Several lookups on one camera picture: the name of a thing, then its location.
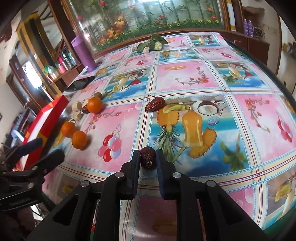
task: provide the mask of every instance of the glass cabinet door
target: glass cabinet door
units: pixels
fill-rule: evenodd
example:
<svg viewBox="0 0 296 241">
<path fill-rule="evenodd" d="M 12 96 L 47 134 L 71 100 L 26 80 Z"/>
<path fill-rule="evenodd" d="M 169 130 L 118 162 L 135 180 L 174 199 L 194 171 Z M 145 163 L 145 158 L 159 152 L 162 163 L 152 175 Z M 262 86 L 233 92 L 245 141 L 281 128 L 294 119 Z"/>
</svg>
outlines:
<svg viewBox="0 0 296 241">
<path fill-rule="evenodd" d="M 65 0 L 93 53 L 145 34 L 223 26 L 219 0 Z"/>
</svg>

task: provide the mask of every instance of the metal screw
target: metal screw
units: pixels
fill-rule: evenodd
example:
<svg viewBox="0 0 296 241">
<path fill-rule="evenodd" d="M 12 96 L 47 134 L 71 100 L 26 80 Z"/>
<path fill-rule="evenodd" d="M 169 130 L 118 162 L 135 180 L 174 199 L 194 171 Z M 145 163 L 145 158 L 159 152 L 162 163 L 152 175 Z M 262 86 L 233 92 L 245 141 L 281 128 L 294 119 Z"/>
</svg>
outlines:
<svg viewBox="0 0 296 241">
<path fill-rule="evenodd" d="M 84 181 L 82 181 L 81 183 L 80 183 L 80 186 L 82 186 L 82 187 L 87 187 L 89 185 L 89 181 L 88 180 L 84 180 Z"/>
<path fill-rule="evenodd" d="M 28 188 L 30 189 L 30 188 L 32 188 L 34 186 L 34 183 L 29 183 L 28 184 Z"/>
<path fill-rule="evenodd" d="M 216 186 L 216 183 L 215 183 L 214 181 L 212 181 L 212 180 L 209 180 L 209 181 L 207 182 L 207 185 L 208 185 L 209 187 L 214 187 L 214 186 Z"/>
<path fill-rule="evenodd" d="M 123 177 L 124 176 L 124 173 L 123 172 L 117 172 L 117 173 L 115 173 L 115 176 L 116 177 Z"/>
<path fill-rule="evenodd" d="M 174 178 L 180 178 L 182 175 L 181 175 L 181 173 L 179 173 L 179 172 L 174 172 L 173 173 L 173 177 Z"/>
</svg>

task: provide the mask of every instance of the cauliflower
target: cauliflower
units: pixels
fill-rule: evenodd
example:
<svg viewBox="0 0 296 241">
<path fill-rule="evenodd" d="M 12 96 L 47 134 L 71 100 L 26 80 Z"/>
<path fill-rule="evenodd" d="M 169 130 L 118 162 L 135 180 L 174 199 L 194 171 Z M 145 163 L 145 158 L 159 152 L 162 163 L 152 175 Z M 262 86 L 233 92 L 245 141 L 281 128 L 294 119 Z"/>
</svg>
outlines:
<svg viewBox="0 0 296 241">
<path fill-rule="evenodd" d="M 161 42 L 156 41 L 154 50 L 161 50 L 163 48 L 163 44 Z"/>
</svg>

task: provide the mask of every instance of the red date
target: red date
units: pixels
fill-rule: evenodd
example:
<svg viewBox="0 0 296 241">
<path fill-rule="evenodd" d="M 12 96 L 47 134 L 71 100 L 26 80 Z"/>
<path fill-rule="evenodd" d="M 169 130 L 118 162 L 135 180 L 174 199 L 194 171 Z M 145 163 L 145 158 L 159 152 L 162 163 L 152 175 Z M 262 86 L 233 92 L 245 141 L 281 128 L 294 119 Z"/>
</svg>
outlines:
<svg viewBox="0 0 296 241">
<path fill-rule="evenodd" d="M 165 106 L 165 100 L 163 97 L 156 97 L 152 101 L 150 101 L 146 107 L 145 110 L 152 112 L 152 111 L 157 111 Z"/>
<path fill-rule="evenodd" d="M 86 105 L 82 107 L 82 112 L 83 112 L 84 114 L 88 114 L 88 113 L 90 113 L 89 110 L 87 109 Z"/>
<path fill-rule="evenodd" d="M 156 153 L 155 150 L 150 147 L 146 146 L 141 149 L 141 166 L 145 169 L 155 169 L 156 168 Z"/>
</svg>

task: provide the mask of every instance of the orange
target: orange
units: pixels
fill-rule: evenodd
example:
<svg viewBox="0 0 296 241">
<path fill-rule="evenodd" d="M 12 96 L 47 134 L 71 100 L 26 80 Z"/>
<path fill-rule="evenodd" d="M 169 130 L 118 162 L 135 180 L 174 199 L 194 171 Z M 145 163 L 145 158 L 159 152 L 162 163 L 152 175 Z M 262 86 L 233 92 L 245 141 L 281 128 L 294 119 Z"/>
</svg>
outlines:
<svg viewBox="0 0 296 241">
<path fill-rule="evenodd" d="M 76 149 L 83 149 L 87 143 L 87 135 L 83 131 L 76 131 L 72 136 L 72 146 Z"/>
<path fill-rule="evenodd" d="M 71 138 L 76 131 L 76 126 L 72 122 L 65 122 L 62 125 L 61 132 L 65 137 Z"/>
<path fill-rule="evenodd" d="M 103 102 L 98 97 L 92 97 L 88 100 L 86 107 L 90 113 L 97 114 L 103 109 Z"/>
</svg>

